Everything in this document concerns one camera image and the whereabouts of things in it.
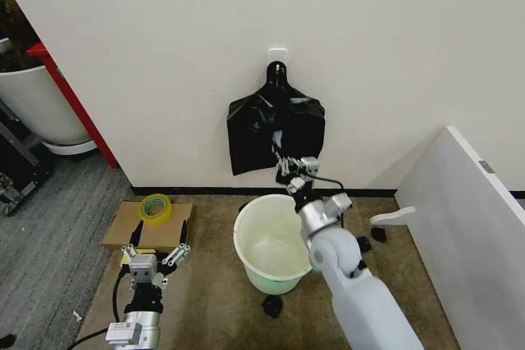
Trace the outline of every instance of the black cable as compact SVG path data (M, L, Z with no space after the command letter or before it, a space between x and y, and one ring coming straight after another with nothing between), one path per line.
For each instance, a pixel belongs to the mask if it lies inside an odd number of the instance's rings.
M338 184L339 187L341 188L341 190L345 190L345 187L343 186L343 184L339 180L331 180L329 178L321 178L320 176L310 175L310 174L308 174L308 176L310 178L314 178L315 180L324 180L325 182L332 182L333 184Z
M316 175L310 175L308 174L310 178L314 178L315 180L324 180L325 182L331 182L333 184L338 184L341 190L345 190L345 187L339 180L331 180L330 178L321 178L320 176ZM343 221L343 215L339 215L339 221L341 223L341 229L345 227L345 222Z
M113 286L113 295L112 295L112 306L113 306L113 317L115 317L115 322L119 323L121 321L120 317L118 316L118 308L116 307L116 293L118 292L118 285L121 283L121 279L126 274L126 271L124 268L121 268L121 270L118 273L118 276L116 277L115 285Z
M94 338L95 336L99 336L103 333L107 332L107 328L104 328L103 330L93 332L92 334L89 334L88 336L84 336L82 339L77 340L74 342L70 347L67 348L67 350L71 350L72 348L76 348L79 344L85 342L86 340L89 340L91 338Z
M118 316L118 309L116 307L116 293L118 292L118 285L121 283L121 280L126 273L127 273L127 270L125 270L124 267L122 267L118 273L118 276L116 277L115 285L113 286L113 295L112 295L113 316L115 317L115 321L117 323L120 322L121 319ZM92 334L89 334L88 336L84 336L83 338L74 342L70 347L67 348L67 350L76 348L79 344L85 342L86 340L94 338L95 336L99 336L100 334L104 334L105 332L107 332L107 328L104 328L103 330L100 330L97 332L93 332Z

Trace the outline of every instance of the cardboard box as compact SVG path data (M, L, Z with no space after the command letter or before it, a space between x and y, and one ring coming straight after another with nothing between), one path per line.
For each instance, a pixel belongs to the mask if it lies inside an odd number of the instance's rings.
M123 201L116 211L115 219L104 237L102 245L120 249L130 241L131 233L140 222L137 211L140 202ZM179 243L188 243L191 232L193 204L172 203L171 219L161 225L144 224L139 248L151 248L158 252L171 252Z

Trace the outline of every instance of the gray carpet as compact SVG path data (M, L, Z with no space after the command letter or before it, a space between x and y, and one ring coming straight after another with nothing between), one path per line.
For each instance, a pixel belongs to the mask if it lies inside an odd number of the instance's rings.
M106 269L100 246L118 203L131 196L121 170L95 154L61 159L21 208L0 217L0 337L13 349L64 349L74 341Z

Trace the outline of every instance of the red pole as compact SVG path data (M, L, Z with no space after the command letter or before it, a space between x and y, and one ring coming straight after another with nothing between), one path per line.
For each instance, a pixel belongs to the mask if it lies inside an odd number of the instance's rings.
M75 92L73 92L73 89L71 89L71 86L67 83L66 79L58 70L57 64L51 55L49 55L48 50L42 43L38 43L28 49L27 54L31 57L37 57L43 63L43 65L46 66L46 69L48 69L48 73L51 75L51 78L53 78L58 88L64 95L64 98L66 98L66 100L69 102L71 108L80 119L80 122L82 122L82 125L84 125L86 131L89 134L89 137L91 137L91 139L95 142L98 150L106 159L107 164L109 164L111 168L118 168L118 162L113 156L111 149L106 144L106 141L104 141L102 138L102 135L100 135L98 132L97 127L80 103L80 100L76 97Z

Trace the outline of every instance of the yellow tape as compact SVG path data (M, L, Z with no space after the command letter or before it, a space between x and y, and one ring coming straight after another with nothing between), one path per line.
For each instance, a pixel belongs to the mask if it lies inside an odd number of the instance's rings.
M145 225L161 225L171 218L173 208L164 194L147 196L139 205L139 218Z

